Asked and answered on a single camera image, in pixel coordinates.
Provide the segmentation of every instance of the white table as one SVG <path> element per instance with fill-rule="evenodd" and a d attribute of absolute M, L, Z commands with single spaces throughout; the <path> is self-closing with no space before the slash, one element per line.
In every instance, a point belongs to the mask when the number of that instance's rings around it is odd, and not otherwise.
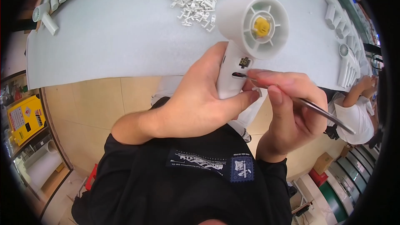
<path fill-rule="evenodd" d="M 325 0 L 279 0 L 290 20 L 287 45 L 258 68 L 304 72 L 318 86 L 337 85 L 340 56 L 324 22 Z M 30 89 L 106 77 L 183 75 L 225 38 L 196 22 L 182 26 L 171 0 L 68 0 L 52 15 L 60 31 L 32 31 L 27 43 Z"/>

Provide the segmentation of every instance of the white handheld fan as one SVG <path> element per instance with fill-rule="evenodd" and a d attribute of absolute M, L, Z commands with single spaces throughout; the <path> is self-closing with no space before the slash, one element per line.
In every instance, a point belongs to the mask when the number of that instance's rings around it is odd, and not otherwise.
<path fill-rule="evenodd" d="M 246 74 L 255 59 L 271 59 L 286 44 L 289 18 L 278 0 L 229 0 L 218 6 L 217 27 L 229 40 L 220 73 L 217 91 L 220 99 L 240 93 Z"/>

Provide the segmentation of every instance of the fan head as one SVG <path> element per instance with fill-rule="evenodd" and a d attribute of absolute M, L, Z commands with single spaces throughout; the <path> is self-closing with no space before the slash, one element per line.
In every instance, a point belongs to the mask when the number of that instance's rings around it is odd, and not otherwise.
<path fill-rule="evenodd" d="M 289 18 L 278 0 L 224 1 L 217 15 L 221 34 L 254 58 L 273 58 L 287 42 Z"/>
<path fill-rule="evenodd" d="M 343 43 L 339 46 L 339 54 L 342 57 L 346 57 L 350 52 L 350 48 L 348 47 L 347 44 Z"/>
<path fill-rule="evenodd" d="M 50 4 L 49 3 L 43 3 L 39 6 L 37 6 L 32 13 L 32 20 L 33 22 L 37 22 L 39 20 L 42 20 L 43 14 L 48 13 L 50 10 Z"/>

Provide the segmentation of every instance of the yellow motor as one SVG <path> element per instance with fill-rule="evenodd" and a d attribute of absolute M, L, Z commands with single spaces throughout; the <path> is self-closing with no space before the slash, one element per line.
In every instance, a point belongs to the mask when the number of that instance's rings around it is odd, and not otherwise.
<path fill-rule="evenodd" d="M 254 32 L 257 34 L 259 37 L 265 37 L 267 36 L 268 32 L 270 31 L 270 23 L 265 18 L 259 17 L 256 19 L 256 22 L 254 23 Z"/>

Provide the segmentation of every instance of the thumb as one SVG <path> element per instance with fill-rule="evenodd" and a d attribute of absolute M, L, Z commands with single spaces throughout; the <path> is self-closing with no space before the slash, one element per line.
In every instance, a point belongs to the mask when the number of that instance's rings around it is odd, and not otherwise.
<path fill-rule="evenodd" d="M 244 91 L 234 97 L 222 100 L 221 108 L 232 119 L 257 101 L 259 97 L 260 94 L 257 91 Z"/>
<path fill-rule="evenodd" d="M 288 127 L 294 122 L 293 101 L 275 85 L 268 87 L 268 97 L 273 108 L 273 123 L 276 128 Z"/>

